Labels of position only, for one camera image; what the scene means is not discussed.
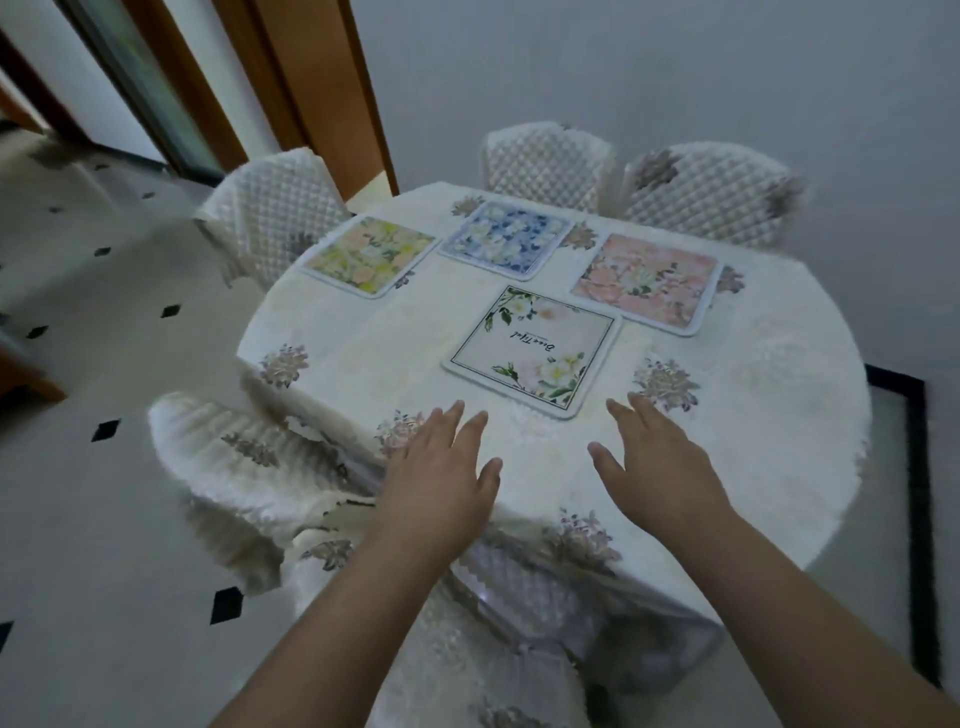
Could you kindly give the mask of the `white quilted chair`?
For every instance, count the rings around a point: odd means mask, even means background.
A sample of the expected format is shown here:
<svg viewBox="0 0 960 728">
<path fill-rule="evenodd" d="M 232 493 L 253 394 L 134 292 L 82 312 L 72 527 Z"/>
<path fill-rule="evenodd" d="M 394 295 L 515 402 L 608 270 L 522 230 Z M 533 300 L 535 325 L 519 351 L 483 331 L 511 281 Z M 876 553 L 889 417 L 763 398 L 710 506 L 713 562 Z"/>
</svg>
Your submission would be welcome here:
<svg viewBox="0 0 960 728">
<path fill-rule="evenodd" d="M 347 564 L 376 499 L 334 446 L 185 392 L 163 394 L 147 418 L 186 525 L 243 594 L 281 588 L 301 562 Z"/>
<path fill-rule="evenodd" d="M 262 292 L 352 218 L 327 164 L 306 147 L 236 168 L 193 215 L 226 287 L 247 278 Z"/>
<path fill-rule="evenodd" d="M 807 200 L 805 180 L 744 145 L 669 145 L 631 161 L 617 203 L 620 220 L 757 250 L 774 250 Z"/>
<path fill-rule="evenodd" d="M 621 696 L 667 693 L 725 640 L 713 621 L 656 593 L 554 562 L 496 533 L 451 576 L 517 647 L 558 647 L 587 683 Z"/>
<path fill-rule="evenodd" d="M 581 213 L 600 213 L 617 165 L 608 141 L 558 122 L 488 132 L 479 146 L 486 191 Z"/>
</svg>

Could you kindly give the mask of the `person's right hand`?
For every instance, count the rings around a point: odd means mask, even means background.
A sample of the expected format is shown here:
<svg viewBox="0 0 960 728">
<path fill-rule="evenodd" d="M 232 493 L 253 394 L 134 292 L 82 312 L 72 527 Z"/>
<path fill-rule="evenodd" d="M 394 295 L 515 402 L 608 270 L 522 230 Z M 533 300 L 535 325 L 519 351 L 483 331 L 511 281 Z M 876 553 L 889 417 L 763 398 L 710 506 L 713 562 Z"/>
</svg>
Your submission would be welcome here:
<svg viewBox="0 0 960 728">
<path fill-rule="evenodd" d="M 629 394 L 627 403 L 607 399 L 606 410 L 622 441 L 622 458 L 613 456 L 629 479 L 623 491 L 606 492 L 631 523 L 679 554 L 738 520 L 709 455 L 676 422 L 677 443 L 632 444 Z"/>
</svg>

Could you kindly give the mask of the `white floral tablecloth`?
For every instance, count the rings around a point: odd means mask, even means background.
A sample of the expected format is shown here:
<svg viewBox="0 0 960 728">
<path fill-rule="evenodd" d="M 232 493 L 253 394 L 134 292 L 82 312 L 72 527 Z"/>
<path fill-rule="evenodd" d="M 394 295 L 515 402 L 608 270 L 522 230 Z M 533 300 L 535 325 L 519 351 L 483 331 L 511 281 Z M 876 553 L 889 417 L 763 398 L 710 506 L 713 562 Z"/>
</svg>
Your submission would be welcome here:
<svg viewBox="0 0 960 728">
<path fill-rule="evenodd" d="M 438 246 L 487 201 L 557 213 L 570 232 L 529 281 L 444 257 Z M 872 420 L 863 360 L 843 315 L 807 266 L 619 218 L 433 183 L 366 214 L 438 237 L 389 292 L 366 299 L 294 266 L 270 287 L 238 358 L 279 406 L 383 464 L 433 407 L 488 414 L 479 462 L 504 462 L 498 534 L 582 573 L 646 587 L 719 625 L 677 561 L 618 513 L 587 444 L 622 453 L 606 401 L 649 398 L 707 453 L 734 505 L 801 568 L 833 540 L 860 491 Z M 699 332 L 680 337 L 623 319 L 580 413 L 550 418 L 443 369 L 441 363 L 506 285 L 611 315 L 570 295 L 609 234 L 708 254 L 724 264 Z M 465 655 L 427 672 L 417 625 L 377 699 L 376 728 L 590 728 L 582 669 L 558 646 L 516 646 L 450 575 L 426 618 L 452 627 Z"/>
</svg>

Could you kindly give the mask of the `person's left forearm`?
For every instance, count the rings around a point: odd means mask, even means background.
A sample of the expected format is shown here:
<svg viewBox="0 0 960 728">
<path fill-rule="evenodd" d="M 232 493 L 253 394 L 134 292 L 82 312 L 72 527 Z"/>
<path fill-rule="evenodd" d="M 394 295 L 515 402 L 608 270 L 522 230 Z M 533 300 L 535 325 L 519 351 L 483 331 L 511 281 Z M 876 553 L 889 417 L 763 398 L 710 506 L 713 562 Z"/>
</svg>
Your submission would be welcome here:
<svg viewBox="0 0 960 728">
<path fill-rule="evenodd" d="M 364 728 L 403 642 L 465 549 L 378 526 L 208 728 Z"/>
</svg>

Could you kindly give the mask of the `pink floral placemat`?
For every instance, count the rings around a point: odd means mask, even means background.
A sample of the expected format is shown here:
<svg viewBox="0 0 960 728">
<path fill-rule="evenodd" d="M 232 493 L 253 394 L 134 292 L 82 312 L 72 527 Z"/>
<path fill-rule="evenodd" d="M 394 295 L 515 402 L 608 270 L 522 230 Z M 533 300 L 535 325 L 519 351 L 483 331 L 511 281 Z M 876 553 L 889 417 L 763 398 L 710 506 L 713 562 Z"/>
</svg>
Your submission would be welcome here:
<svg viewBox="0 0 960 728">
<path fill-rule="evenodd" d="M 723 269 L 707 253 L 610 233 L 569 292 L 626 320 L 689 338 L 702 327 Z"/>
</svg>

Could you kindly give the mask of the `white rug with black border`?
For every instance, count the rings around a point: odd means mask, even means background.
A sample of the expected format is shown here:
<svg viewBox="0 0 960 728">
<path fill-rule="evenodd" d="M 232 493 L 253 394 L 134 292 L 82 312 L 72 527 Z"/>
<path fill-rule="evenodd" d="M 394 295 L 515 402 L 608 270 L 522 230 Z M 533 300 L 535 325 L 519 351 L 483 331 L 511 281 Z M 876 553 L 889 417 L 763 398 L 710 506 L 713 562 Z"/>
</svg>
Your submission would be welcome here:
<svg viewBox="0 0 960 728">
<path fill-rule="evenodd" d="M 916 672 L 934 688 L 942 689 L 927 384 L 918 377 L 871 364 L 866 364 L 865 370 L 871 387 L 895 394 L 905 403 L 910 656 Z"/>
</svg>

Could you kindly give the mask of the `brown wooden furniture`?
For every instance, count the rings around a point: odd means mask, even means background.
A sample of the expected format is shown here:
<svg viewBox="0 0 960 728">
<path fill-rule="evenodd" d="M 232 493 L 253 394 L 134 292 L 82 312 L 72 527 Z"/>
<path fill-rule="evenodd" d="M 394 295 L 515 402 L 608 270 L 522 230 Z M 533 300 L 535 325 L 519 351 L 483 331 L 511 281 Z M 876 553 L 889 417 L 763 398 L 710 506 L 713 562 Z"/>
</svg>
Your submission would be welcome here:
<svg viewBox="0 0 960 728">
<path fill-rule="evenodd" d="M 0 402 L 18 392 L 28 392 L 47 403 L 60 403 L 69 397 L 35 358 L 0 326 Z"/>
</svg>

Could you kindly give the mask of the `blue floral placemat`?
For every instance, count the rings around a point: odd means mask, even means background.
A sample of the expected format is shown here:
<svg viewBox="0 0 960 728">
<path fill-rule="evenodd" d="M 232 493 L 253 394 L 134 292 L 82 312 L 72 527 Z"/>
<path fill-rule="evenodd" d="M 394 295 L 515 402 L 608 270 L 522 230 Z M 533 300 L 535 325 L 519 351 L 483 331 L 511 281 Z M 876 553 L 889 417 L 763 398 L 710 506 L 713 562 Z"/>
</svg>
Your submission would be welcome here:
<svg viewBox="0 0 960 728">
<path fill-rule="evenodd" d="M 438 245 L 437 252 L 512 281 L 529 282 L 572 228 L 573 221 L 557 213 L 488 200 Z"/>
</svg>

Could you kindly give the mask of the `person's left hand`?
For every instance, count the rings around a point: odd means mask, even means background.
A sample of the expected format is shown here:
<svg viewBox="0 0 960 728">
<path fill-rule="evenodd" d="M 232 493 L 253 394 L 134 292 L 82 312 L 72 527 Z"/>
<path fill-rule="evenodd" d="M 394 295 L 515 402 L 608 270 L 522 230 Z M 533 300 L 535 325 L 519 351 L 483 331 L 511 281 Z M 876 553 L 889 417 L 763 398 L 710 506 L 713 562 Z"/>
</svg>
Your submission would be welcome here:
<svg viewBox="0 0 960 728">
<path fill-rule="evenodd" d="M 462 417 L 456 442 L 462 453 L 459 463 L 452 458 L 419 463 L 419 430 L 425 423 L 391 456 L 367 534 L 374 547 L 442 569 L 480 537 L 490 521 L 482 513 L 477 487 L 486 465 L 480 464 L 479 455 L 488 421 L 484 410 L 468 420 Z"/>
</svg>

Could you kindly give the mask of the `dark sliding door frame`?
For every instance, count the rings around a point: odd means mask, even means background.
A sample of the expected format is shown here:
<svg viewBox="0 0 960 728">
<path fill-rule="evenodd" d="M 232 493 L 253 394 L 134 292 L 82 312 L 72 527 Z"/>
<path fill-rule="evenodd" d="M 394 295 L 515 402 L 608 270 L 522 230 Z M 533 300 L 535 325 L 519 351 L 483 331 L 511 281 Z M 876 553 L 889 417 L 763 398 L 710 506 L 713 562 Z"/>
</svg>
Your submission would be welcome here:
<svg viewBox="0 0 960 728">
<path fill-rule="evenodd" d="M 214 187 L 224 170 L 124 0 L 54 0 L 174 173 Z"/>
</svg>

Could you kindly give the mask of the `brown wooden door frame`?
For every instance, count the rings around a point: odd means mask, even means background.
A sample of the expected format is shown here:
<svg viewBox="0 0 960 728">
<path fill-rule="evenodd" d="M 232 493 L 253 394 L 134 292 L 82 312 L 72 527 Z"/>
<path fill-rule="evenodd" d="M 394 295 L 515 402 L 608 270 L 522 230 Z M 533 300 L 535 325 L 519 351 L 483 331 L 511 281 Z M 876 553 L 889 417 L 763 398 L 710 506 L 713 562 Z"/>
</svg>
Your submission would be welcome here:
<svg viewBox="0 0 960 728">
<path fill-rule="evenodd" d="M 308 147 L 342 198 L 400 194 L 351 0 L 120 0 L 222 172 Z"/>
</svg>

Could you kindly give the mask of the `white placemat with green leaves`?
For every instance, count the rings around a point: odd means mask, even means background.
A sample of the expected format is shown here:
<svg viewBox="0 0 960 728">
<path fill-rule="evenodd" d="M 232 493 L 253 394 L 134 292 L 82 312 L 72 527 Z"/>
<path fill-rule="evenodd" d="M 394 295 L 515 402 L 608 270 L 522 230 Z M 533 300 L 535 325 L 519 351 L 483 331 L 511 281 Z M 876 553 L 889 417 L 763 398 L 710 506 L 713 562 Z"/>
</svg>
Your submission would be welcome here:
<svg viewBox="0 0 960 728">
<path fill-rule="evenodd" d="M 570 421 L 622 325 L 618 315 L 509 284 L 440 365 L 544 416 Z"/>
</svg>

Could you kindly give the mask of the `yellow floral placemat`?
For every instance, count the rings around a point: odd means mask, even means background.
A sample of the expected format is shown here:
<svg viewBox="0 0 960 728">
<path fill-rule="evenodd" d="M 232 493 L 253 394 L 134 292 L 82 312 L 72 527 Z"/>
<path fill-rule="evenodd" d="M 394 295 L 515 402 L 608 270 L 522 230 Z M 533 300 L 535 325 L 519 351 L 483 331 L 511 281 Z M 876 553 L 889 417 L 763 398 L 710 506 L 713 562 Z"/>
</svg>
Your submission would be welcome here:
<svg viewBox="0 0 960 728">
<path fill-rule="evenodd" d="M 375 216 L 356 216 L 334 228 L 295 267 L 310 278 L 376 300 L 413 271 L 440 239 Z"/>
</svg>

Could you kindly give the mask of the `person's right forearm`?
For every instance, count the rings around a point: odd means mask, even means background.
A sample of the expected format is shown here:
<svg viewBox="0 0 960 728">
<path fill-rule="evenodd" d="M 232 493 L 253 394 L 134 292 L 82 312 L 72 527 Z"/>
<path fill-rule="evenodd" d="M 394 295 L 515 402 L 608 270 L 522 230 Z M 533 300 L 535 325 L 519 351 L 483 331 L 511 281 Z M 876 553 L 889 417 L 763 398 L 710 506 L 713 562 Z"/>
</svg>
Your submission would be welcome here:
<svg viewBox="0 0 960 728">
<path fill-rule="evenodd" d="M 662 542 L 783 728 L 960 728 L 960 705 L 731 508 Z"/>
</svg>

